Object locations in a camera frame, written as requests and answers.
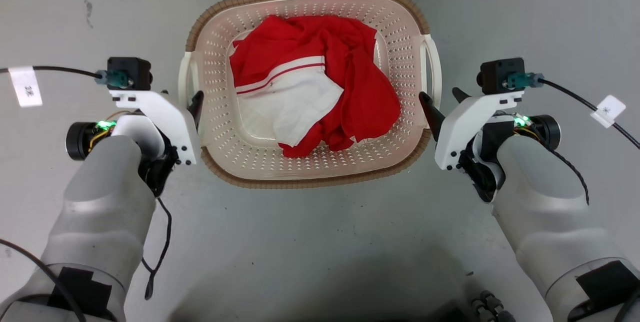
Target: gray floor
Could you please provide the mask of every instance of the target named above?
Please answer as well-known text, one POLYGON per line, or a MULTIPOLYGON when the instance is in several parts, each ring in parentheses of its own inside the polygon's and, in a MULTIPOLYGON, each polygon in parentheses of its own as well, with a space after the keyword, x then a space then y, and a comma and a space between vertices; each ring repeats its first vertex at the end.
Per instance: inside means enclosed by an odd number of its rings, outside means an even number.
MULTIPOLYGON (((154 90, 176 94, 188 31, 219 0, 0 0, 0 65, 52 64, 95 70, 109 56, 153 64, 154 90)), ((448 93, 478 93, 480 63, 524 56, 531 71, 598 103, 614 94, 619 118, 640 135, 640 0, 414 0, 438 44, 448 93)), ((40 253, 78 164, 65 153, 68 126, 114 111, 90 79, 39 74, 41 108, 20 109, 0 79, 0 236, 40 253)), ((560 152, 589 184, 591 208, 629 258, 640 263, 637 151, 554 90, 528 92, 525 113, 562 124, 560 152)), ((318 320, 427 315, 467 285, 494 291, 521 321, 548 321, 490 207, 464 176, 439 171, 431 144, 400 175, 303 191, 251 191, 204 165, 178 169, 164 200, 173 242, 144 301, 140 268, 126 304, 131 321, 318 320)), ((155 261, 166 218, 156 211, 145 246, 155 261)), ((0 254, 0 299, 34 267, 0 254)))

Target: plastic basket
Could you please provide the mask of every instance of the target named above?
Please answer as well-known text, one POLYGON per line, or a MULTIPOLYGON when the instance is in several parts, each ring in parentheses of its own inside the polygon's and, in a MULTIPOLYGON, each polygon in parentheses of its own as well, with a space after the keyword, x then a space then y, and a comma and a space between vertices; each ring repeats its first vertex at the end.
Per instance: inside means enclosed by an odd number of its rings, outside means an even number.
POLYGON ((430 140, 418 100, 428 92, 439 107, 442 73, 434 40, 410 0, 225 0, 192 27, 180 65, 180 103, 196 90, 205 102, 200 119, 201 156, 223 180, 245 188, 309 188, 390 176, 420 157, 430 140), (233 41, 268 15, 339 15, 378 30, 375 63, 389 77, 402 106, 389 133, 333 152, 316 148, 305 158, 285 158, 268 131, 241 111, 229 56, 233 41))

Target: basket handle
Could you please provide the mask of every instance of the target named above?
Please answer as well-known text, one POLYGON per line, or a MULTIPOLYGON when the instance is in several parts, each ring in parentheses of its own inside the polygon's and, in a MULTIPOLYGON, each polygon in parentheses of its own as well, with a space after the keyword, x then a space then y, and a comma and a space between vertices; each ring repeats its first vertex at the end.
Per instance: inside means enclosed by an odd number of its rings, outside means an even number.
POLYGON ((436 43, 431 34, 423 35, 423 41, 420 44, 420 74, 422 79, 422 91, 429 94, 433 100, 433 105, 436 108, 440 108, 442 100, 442 68, 440 65, 440 56, 436 43), (427 58, 429 58, 429 65, 431 69, 431 90, 428 91, 429 83, 427 80, 427 58))
POLYGON ((178 73, 178 104, 183 107, 189 106, 189 87, 187 86, 187 79, 191 77, 193 83, 192 92, 195 94, 200 90, 198 64, 192 56, 191 51, 184 53, 184 57, 180 62, 180 72, 178 73))

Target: brown basket rim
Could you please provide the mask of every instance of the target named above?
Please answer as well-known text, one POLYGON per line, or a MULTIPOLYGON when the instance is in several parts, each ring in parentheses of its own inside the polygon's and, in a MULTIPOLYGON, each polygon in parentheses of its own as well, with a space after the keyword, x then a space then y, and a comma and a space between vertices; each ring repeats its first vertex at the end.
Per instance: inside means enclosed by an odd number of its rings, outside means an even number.
MULTIPOLYGON (((204 29, 204 26, 207 24, 212 17, 217 15, 218 13, 227 10, 229 8, 233 8, 236 6, 247 5, 250 3, 256 2, 264 2, 264 1, 273 1, 273 0, 223 0, 219 3, 211 6, 205 12, 200 15, 198 20, 195 22, 193 27, 189 32, 189 37, 187 38, 186 51, 195 51, 196 44, 198 43, 198 37, 204 29)), ((411 0, 392 0, 396 3, 399 3, 404 8, 406 8, 411 15, 413 15, 415 21, 418 23, 418 28, 422 34, 429 33, 429 25, 425 19, 425 16, 420 11, 418 6, 411 0)), ((425 130, 422 132, 422 136, 418 141, 415 149, 407 156, 403 161, 396 163, 391 167, 386 167, 385 169, 374 170, 370 172, 363 172, 361 174, 353 174, 347 176, 338 176, 338 177, 327 177, 327 178, 319 178, 319 179, 302 179, 302 180, 252 180, 252 179, 243 179, 241 177, 230 174, 225 169, 220 167, 213 160, 211 154, 209 154, 209 150, 206 146, 202 147, 201 157, 204 161, 205 165, 208 169, 213 172, 220 179, 227 181, 231 185, 243 187, 243 188, 270 188, 270 189, 284 189, 284 188, 313 188, 313 187, 325 187, 325 186, 338 186, 338 185, 347 185, 349 183, 356 183, 362 181, 368 181, 373 179, 379 179, 382 177, 391 176, 397 174, 398 172, 403 171, 407 167, 411 166, 414 162, 420 158, 420 156, 425 151, 429 140, 431 139, 432 133, 430 130, 425 130)))

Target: robotic arm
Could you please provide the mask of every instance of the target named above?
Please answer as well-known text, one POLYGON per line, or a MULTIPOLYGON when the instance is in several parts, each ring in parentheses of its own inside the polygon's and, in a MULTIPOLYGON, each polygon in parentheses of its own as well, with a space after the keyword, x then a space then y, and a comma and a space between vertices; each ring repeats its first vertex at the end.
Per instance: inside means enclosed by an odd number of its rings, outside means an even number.
POLYGON ((640 274, 592 220, 582 177, 555 152, 558 123, 548 115, 504 111, 542 79, 526 74, 521 58, 484 63, 477 81, 485 95, 454 88, 459 105, 446 118, 422 93, 436 163, 467 174, 480 199, 492 205, 554 321, 621 321, 625 314, 617 318, 618 312, 632 305, 627 320, 640 320, 640 274))
MULTIPOLYGON (((62 212, 41 260, 58 276, 89 322, 124 322, 124 302, 142 260, 156 198, 174 165, 192 165, 199 151, 197 121, 204 95, 185 109, 151 92, 151 64, 110 58, 105 76, 123 78, 109 92, 115 122, 76 122, 66 148, 84 160, 64 191, 62 212)), ((75 321, 67 300, 42 270, 0 304, 3 322, 75 321)))

